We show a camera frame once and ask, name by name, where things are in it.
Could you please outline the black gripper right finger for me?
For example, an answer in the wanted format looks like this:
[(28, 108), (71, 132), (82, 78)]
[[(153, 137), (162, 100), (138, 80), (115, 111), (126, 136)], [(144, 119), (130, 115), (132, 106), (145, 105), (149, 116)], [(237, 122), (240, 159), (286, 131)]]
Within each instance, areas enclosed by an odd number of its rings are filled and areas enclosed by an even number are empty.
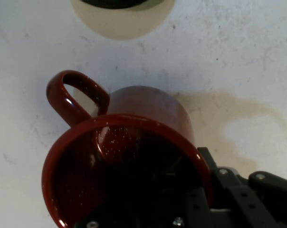
[(207, 162), (214, 204), (208, 214), (215, 228), (287, 228), (287, 179), (266, 171), (243, 178), (235, 169), (220, 167), (208, 148), (198, 151)]

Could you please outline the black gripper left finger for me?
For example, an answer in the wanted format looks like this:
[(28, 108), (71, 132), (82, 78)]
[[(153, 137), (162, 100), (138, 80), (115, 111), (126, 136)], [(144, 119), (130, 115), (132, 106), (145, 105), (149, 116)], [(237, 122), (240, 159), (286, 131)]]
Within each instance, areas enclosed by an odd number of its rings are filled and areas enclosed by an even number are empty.
[(202, 188), (118, 194), (77, 221), (76, 228), (211, 228)]

